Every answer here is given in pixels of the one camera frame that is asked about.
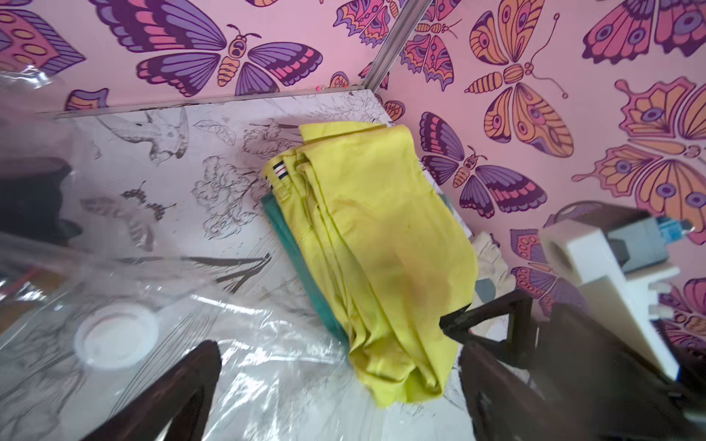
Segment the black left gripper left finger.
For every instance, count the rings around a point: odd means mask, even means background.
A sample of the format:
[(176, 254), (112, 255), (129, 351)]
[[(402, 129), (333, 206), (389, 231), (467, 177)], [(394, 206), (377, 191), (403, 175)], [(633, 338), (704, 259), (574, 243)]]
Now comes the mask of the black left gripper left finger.
[(202, 439), (222, 370), (218, 344), (201, 342), (86, 440)]

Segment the clear plastic vacuum bag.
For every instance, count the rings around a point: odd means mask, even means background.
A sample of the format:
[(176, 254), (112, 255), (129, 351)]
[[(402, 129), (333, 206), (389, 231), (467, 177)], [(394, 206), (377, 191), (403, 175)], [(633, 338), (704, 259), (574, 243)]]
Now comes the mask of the clear plastic vacuum bag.
[[(390, 125), (370, 91), (48, 119), (1, 102), (1, 162), (72, 167), (59, 246), (1, 237), (1, 437), (78, 440), (206, 340), (222, 370), (207, 440), (471, 439), (458, 380), (428, 404), (378, 408), (324, 327), (261, 200), (268, 159), (306, 123)], [(115, 303), (156, 314), (154, 349), (93, 369), (76, 329)]]

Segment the yellow garment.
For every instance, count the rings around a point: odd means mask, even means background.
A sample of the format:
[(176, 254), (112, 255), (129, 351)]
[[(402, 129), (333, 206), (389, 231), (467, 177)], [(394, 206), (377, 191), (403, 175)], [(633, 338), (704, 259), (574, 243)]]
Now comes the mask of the yellow garment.
[(477, 257), (404, 126), (305, 124), (262, 175), (381, 407), (441, 397), (458, 344), (441, 317), (469, 306)]

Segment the dark grey garment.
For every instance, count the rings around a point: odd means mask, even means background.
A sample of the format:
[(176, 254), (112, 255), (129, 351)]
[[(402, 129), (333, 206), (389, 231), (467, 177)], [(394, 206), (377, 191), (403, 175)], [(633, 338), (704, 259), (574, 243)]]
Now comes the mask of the dark grey garment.
[(62, 182), (72, 167), (61, 158), (11, 158), (1, 162), (1, 232), (67, 246), (83, 228), (60, 216)]

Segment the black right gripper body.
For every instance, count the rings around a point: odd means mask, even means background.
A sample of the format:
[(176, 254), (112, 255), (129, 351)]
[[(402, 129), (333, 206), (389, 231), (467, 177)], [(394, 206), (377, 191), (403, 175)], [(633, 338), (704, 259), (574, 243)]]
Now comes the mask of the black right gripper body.
[(705, 382), (667, 375), (569, 304), (539, 330), (531, 376), (542, 396), (600, 440), (702, 440)]

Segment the green trousers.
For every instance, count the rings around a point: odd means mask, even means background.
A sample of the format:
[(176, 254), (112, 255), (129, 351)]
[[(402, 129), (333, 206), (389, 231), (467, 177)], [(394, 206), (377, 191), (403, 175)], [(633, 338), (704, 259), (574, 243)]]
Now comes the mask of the green trousers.
[(343, 326), (336, 319), (336, 316), (334, 316), (334, 312), (329, 306), (327, 299), (314, 281), (305, 263), (303, 254), (284, 219), (276, 198), (270, 193), (262, 198), (261, 205), (270, 225), (283, 245), (288, 257), (290, 257), (290, 261), (292, 261), (297, 276), (303, 284), (304, 291), (324, 327), (342, 344), (349, 345), (349, 337)]

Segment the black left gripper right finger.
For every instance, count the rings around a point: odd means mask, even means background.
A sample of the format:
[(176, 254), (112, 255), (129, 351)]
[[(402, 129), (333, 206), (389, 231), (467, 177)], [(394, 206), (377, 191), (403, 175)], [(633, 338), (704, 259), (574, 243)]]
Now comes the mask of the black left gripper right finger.
[(549, 408), (481, 345), (461, 350), (460, 380), (477, 440), (549, 440)]

